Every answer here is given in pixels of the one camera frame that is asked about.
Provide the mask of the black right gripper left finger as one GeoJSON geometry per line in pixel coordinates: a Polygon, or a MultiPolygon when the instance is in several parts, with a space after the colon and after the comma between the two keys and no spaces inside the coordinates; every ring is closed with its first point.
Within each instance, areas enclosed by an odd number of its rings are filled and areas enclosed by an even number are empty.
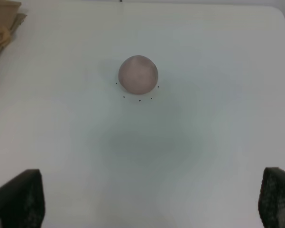
{"type": "Polygon", "coordinates": [[[40,170],[25,170],[0,187],[0,228],[40,228],[45,213],[40,170]]]}

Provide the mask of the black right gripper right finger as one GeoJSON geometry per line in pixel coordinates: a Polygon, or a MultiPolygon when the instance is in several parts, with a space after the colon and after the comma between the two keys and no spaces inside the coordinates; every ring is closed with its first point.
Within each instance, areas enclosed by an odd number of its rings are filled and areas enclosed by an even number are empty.
{"type": "Polygon", "coordinates": [[[266,167],[263,172],[258,212],[265,228],[285,228],[285,171],[266,167]]]}

